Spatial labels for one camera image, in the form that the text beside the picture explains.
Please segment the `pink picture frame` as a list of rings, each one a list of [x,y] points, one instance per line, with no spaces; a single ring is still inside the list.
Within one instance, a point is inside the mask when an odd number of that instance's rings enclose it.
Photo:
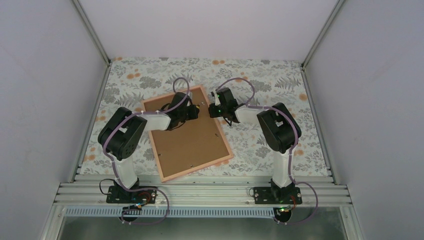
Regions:
[[[205,88],[196,85],[190,91],[193,104],[199,106],[198,118],[174,130],[148,133],[163,183],[234,158],[221,124],[209,115]]]

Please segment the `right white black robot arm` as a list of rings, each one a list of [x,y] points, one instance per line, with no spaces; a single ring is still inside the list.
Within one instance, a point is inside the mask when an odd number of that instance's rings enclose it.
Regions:
[[[214,102],[208,107],[211,118],[222,117],[229,125],[259,125],[266,144],[274,151],[271,198],[278,204],[289,199],[295,189],[292,176],[293,151],[302,131],[287,107],[279,102],[271,107],[238,103],[227,87],[211,92]]]

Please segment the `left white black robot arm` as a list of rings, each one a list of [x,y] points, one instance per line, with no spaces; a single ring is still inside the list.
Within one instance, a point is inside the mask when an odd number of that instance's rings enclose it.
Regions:
[[[114,182],[121,187],[119,196],[124,201],[131,203],[139,197],[139,179],[129,157],[135,152],[143,132],[172,131],[186,121],[197,119],[199,113],[200,106],[183,92],[175,93],[170,103],[155,111],[132,112],[126,107],[115,111],[97,141],[112,162]]]

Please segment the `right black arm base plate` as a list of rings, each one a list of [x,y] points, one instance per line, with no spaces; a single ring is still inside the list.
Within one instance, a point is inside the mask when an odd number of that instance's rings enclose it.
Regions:
[[[287,187],[256,186],[249,190],[256,205],[300,205],[303,203],[299,187],[291,183]]]

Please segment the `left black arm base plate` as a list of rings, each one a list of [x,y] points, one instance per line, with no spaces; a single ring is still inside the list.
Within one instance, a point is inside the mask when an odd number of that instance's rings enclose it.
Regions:
[[[147,187],[137,192],[125,191],[118,186],[110,186],[106,196],[108,204],[130,204],[130,205],[145,205],[154,204],[156,201],[158,188],[155,186]]]

